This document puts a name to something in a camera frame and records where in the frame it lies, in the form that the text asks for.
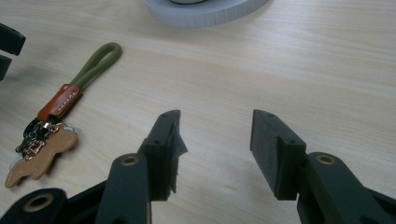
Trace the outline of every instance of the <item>green rope loop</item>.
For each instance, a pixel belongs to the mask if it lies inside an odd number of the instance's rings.
[[[84,90],[94,78],[105,72],[107,68],[113,65],[121,54],[122,49],[119,44],[108,43],[103,45],[85,63],[81,68],[81,71],[79,71],[70,84],[79,87],[80,90]]]

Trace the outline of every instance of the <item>keychain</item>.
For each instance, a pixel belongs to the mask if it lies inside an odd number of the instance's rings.
[[[22,143],[15,149],[21,155],[10,166],[6,188],[16,186],[24,176],[40,178],[47,172],[55,154],[65,152],[76,144],[77,135],[74,129],[61,123],[61,118],[88,84],[113,65],[121,54],[119,44],[103,45],[76,77],[69,84],[63,84],[38,112],[37,117],[24,130]]]

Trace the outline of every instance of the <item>light wood grain surface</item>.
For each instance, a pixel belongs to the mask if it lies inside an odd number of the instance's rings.
[[[283,119],[342,159],[361,183],[396,198],[396,2],[270,0],[243,19],[181,29],[144,0],[2,0],[0,22],[26,37],[0,82],[0,182],[37,112],[107,42],[123,55],[64,122],[78,145],[39,180],[0,188],[0,216],[21,196],[69,197],[136,152],[156,118],[181,110],[177,194],[153,203],[153,223],[299,223],[249,151],[253,109]]]

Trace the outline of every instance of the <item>white tape roll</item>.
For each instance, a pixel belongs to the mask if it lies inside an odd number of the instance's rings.
[[[163,23],[178,27],[206,27],[244,17],[268,0],[207,0],[181,5],[169,0],[146,0],[148,11]]]

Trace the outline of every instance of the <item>brown leather tab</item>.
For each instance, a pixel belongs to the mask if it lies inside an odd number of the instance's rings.
[[[41,151],[37,155],[29,161],[19,161],[9,171],[5,183],[6,188],[9,189],[16,186],[25,176],[31,176],[33,179],[40,178],[47,172],[57,153],[66,152],[76,144],[76,133],[64,127],[65,125],[63,124],[59,125],[59,131],[49,136],[47,144],[41,148]]]
[[[52,99],[37,114],[40,121],[46,122],[49,115],[61,118],[81,95],[81,90],[73,84],[64,84]]]

